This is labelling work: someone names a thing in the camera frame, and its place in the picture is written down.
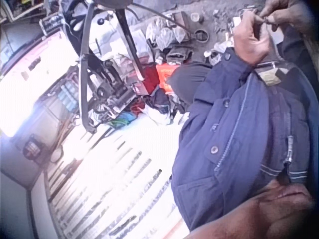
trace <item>pocket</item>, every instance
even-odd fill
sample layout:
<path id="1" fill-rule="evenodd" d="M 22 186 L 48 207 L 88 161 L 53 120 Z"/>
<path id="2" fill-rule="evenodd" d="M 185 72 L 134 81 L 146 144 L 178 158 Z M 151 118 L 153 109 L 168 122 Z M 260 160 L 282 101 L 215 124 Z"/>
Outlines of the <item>pocket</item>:
<path id="1" fill-rule="evenodd" d="M 223 216 L 223 195 L 214 176 L 178 186 L 174 191 L 176 204 L 190 230 Z"/>

